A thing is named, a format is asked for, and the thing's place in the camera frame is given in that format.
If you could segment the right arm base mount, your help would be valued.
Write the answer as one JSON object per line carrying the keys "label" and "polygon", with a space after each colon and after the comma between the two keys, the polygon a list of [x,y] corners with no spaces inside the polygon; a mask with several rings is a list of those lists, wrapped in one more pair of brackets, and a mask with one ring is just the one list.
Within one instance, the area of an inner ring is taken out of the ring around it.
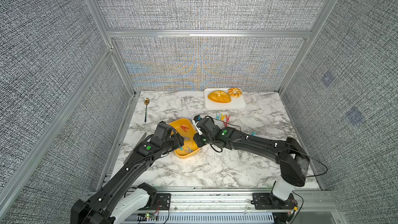
{"label": "right arm base mount", "polygon": [[297,201],[292,194],[289,195],[287,200],[281,200],[271,192],[253,193],[251,204],[254,205],[257,210],[276,209],[292,211],[297,207]]}

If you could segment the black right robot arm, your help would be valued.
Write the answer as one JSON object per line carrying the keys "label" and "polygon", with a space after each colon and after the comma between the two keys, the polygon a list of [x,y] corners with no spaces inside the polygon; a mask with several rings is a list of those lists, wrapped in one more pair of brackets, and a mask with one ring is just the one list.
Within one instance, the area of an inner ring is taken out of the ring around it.
{"label": "black right robot arm", "polygon": [[277,163],[280,177],[272,188],[274,198],[286,201],[295,188],[305,185],[311,159],[296,139],[269,140],[230,126],[220,128],[210,116],[195,116],[192,122],[198,131],[193,138],[198,147],[210,145],[216,152],[246,151]]}

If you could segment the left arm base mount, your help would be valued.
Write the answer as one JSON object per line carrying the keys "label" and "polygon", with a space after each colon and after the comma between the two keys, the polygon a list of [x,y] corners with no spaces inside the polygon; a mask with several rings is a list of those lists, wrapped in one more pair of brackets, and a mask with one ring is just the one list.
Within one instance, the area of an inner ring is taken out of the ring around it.
{"label": "left arm base mount", "polygon": [[162,194],[158,193],[158,191],[151,185],[147,183],[142,183],[138,185],[135,189],[142,189],[148,195],[148,202],[144,205],[144,207],[139,208],[139,211],[155,211],[159,210],[169,210],[171,205],[171,194]]}

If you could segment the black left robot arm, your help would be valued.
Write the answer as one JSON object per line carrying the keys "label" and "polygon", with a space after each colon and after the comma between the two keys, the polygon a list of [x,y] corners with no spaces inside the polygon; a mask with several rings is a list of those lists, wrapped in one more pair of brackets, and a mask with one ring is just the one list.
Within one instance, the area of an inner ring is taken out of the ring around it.
{"label": "black left robot arm", "polygon": [[154,162],[184,145],[184,138],[171,125],[159,122],[154,134],[143,136],[130,153],[124,166],[111,180],[87,201],[78,200],[70,212],[71,224],[119,224],[132,212],[148,205],[156,190],[145,184],[127,197],[132,184]]}

